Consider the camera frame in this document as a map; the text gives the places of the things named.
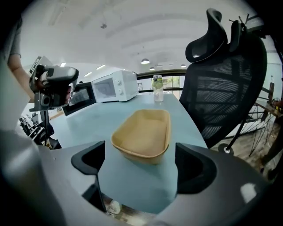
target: ceiling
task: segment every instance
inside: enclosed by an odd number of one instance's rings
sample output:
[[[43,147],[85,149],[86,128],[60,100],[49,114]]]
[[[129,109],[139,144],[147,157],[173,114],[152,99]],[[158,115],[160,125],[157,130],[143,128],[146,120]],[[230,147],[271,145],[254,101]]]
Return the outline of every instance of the ceiling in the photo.
[[[23,13],[22,64],[45,55],[79,69],[83,81],[120,69],[188,66],[185,48],[206,33],[208,8],[222,13],[228,40],[229,19],[255,15],[242,0],[38,0]]]

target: paper tray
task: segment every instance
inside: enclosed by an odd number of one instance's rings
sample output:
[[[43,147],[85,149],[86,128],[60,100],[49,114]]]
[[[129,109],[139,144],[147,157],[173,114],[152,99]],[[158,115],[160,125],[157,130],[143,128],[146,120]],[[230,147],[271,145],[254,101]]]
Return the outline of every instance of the paper tray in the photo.
[[[138,110],[112,135],[111,143],[126,158],[158,164],[169,146],[171,121],[165,110]]]

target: white microwave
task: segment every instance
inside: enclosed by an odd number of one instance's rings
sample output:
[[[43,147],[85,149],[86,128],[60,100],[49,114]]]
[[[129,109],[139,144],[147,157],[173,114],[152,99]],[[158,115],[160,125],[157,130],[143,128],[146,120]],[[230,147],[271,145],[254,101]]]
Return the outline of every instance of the white microwave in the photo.
[[[117,71],[92,81],[96,102],[128,101],[138,94],[137,75]]]

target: wooden floor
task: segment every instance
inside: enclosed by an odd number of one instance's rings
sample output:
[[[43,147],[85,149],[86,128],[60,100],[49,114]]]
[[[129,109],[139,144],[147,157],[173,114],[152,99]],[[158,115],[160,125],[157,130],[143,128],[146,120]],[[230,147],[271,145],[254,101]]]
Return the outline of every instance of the wooden floor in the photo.
[[[234,145],[232,146],[234,150],[234,156],[241,158],[245,160],[248,164],[250,164],[252,167],[254,167],[256,170],[260,170],[260,161],[259,158],[263,155],[267,154],[270,146],[274,142],[275,138],[277,137],[279,131],[279,126],[275,124],[274,127],[272,125],[270,126],[270,131],[265,132],[262,139],[258,143],[257,148],[254,150],[253,154],[249,157],[249,153],[252,149],[253,143],[256,142],[257,138],[260,136],[260,130],[250,133],[247,135],[240,136]],[[229,144],[232,138],[230,139],[224,139],[215,146],[211,148],[211,150],[218,151],[218,146],[221,143],[227,143]],[[269,169],[274,169],[277,162],[279,161],[279,158],[282,155],[282,151],[276,156],[273,160],[271,160],[265,167],[264,170],[264,176],[267,176],[267,172]],[[104,203],[106,207],[111,202],[110,198],[105,197]],[[148,221],[153,219],[155,217],[155,214],[151,213],[145,213],[141,211],[134,210],[132,208],[129,208],[127,206],[122,205],[121,212],[115,216],[117,220],[126,222],[129,225],[133,226],[142,226],[145,225]]]

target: chair wheel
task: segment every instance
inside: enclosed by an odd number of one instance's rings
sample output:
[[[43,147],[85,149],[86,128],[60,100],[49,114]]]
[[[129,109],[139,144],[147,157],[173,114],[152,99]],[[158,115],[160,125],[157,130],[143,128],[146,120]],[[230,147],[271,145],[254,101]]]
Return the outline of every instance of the chair wheel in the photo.
[[[226,144],[226,143],[221,143],[221,144],[218,146],[218,151],[219,151],[219,152],[222,152],[222,153],[234,155],[234,150],[233,150],[232,148],[230,148],[229,150],[226,150],[227,147],[228,147],[228,144]]]

